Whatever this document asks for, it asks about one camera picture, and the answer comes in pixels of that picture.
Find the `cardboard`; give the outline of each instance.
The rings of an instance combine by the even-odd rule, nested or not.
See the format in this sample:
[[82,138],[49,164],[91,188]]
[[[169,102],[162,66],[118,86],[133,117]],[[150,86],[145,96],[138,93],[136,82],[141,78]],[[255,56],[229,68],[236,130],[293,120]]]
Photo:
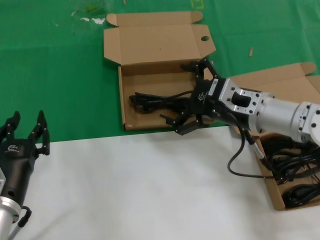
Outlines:
[[170,96],[192,90],[195,76],[181,64],[200,60],[216,48],[208,26],[193,24],[199,11],[108,14],[104,30],[104,57],[120,64],[119,88],[125,130],[168,128],[160,114],[169,110],[137,113],[129,96],[135,92]]
[[[257,145],[259,149],[263,152],[265,155],[264,149],[263,149],[263,142],[271,137],[278,136],[279,134],[276,133],[269,133],[267,135],[261,136],[260,139],[257,140]],[[263,176],[272,176],[272,172],[269,171],[259,159],[257,159],[259,168],[261,169],[261,173]],[[274,179],[265,179],[266,188],[269,192],[270,198],[272,200],[274,209],[277,211],[287,211],[287,210],[295,210],[295,209],[302,209],[302,208],[308,208],[313,206],[320,205],[320,196],[317,196],[313,198],[310,202],[308,202],[305,205],[294,207],[294,208],[286,208],[285,203],[282,199],[282,194],[286,192],[287,190],[291,189],[293,186],[300,185],[300,184],[316,184],[316,181],[313,180],[313,178],[305,177],[300,179],[294,179],[293,181],[288,181],[285,184],[277,185],[276,181]]]
[[[297,103],[312,102],[320,104],[320,76],[307,76],[315,70],[316,66],[313,63],[304,62],[242,74],[231,77],[231,79],[242,88],[273,93],[276,98],[282,100]],[[259,136],[257,145],[263,153],[263,141],[278,135],[271,132],[264,132],[262,134],[252,132],[251,134]],[[257,161],[262,175],[272,176],[272,172],[269,171],[259,159]],[[315,197],[309,203],[296,208],[286,208],[282,199],[282,194],[295,185],[315,184],[312,177],[295,179],[292,182],[286,182],[282,185],[277,185],[274,179],[265,179],[265,184],[273,206],[278,211],[294,210],[320,205],[320,196]]]

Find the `green mat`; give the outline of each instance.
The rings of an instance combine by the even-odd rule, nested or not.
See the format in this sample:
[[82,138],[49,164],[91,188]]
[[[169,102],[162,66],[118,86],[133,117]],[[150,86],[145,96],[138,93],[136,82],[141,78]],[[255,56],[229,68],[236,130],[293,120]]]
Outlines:
[[222,76],[320,65],[320,0],[1,0],[0,125],[19,110],[16,136],[26,137],[42,109],[52,141],[127,134],[117,68],[103,58],[109,26],[91,18],[190,10],[203,12],[217,48],[210,59]]

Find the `wire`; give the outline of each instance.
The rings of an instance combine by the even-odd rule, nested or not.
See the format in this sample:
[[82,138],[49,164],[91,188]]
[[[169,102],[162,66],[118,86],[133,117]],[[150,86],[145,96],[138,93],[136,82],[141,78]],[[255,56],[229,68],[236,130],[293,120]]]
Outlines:
[[193,91],[184,91],[173,96],[157,96],[135,92],[135,95],[129,96],[135,109],[143,114],[149,114],[158,109],[170,109],[176,113],[182,113],[190,107],[190,98],[181,97],[191,94]]
[[273,137],[263,142],[266,155],[262,163],[273,175],[286,181],[312,177],[319,181],[315,173],[320,171],[320,147],[314,143],[294,142],[290,137]]
[[247,178],[258,178],[258,179],[274,179],[273,176],[263,176],[263,175],[253,175],[253,174],[245,174],[245,173],[239,173],[236,171],[233,171],[231,169],[231,164],[233,163],[233,161],[241,154],[241,152],[244,150],[245,144],[246,144],[246,136],[245,136],[245,132],[242,129],[242,127],[240,126],[239,121],[236,119],[236,117],[229,113],[226,112],[226,115],[228,115],[228,117],[230,118],[230,120],[232,122],[234,122],[234,124],[237,126],[237,128],[239,129],[240,132],[240,136],[241,136],[241,145],[239,150],[230,158],[228,165],[227,165],[227,169],[230,173],[240,176],[240,177],[247,177]]
[[320,184],[299,184],[282,195],[287,208],[296,208],[307,204],[320,195]]
[[20,232],[20,230],[27,224],[29,218],[31,217],[32,211],[29,207],[23,206],[22,209],[25,210],[24,216],[20,219],[17,226],[13,229],[13,231],[10,233],[7,240],[13,240],[17,234]]

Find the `robotic arm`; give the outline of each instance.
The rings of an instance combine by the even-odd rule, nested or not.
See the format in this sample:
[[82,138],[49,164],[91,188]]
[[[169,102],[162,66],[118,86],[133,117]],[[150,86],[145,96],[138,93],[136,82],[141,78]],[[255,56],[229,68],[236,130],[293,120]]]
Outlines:
[[[176,119],[161,115],[176,133],[184,135],[205,127],[203,117],[208,116],[231,125],[236,121],[245,130],[268,131],[291,137],[299,143],[311,141],[320,145],[319,104],[280,100],[269,92],[240,88],[232,79],[219,76],[207,59],[182,67],[195,72],[196,76],[190,107]],[[206,68],[213,79],[205,79]],[[194,115],[196,120],[186,123]]]
[[[28,222],[31,210],[23,204],[29,179],[39,155],[50,154],[50,135],[44,112],[39,112],[37,123],[27,139],[15,139],[19,121],[20,114],[16,111],[0,127],[0,240],[14,239]],[[41,136],[42,147],[37,148],[36,143]],[[19,220],[22,209],[26,214],[10,234],[11,226]]]

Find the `white table surface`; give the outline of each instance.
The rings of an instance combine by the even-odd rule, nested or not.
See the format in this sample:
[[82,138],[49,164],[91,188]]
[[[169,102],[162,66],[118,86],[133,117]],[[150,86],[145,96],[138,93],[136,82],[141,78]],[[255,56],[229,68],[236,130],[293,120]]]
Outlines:
[[[228,127],[51,144],[17,240],[314,240],[320,206],[275,211],[262,179],[234,176]],[[233,169],[259,174],[246,147]]]

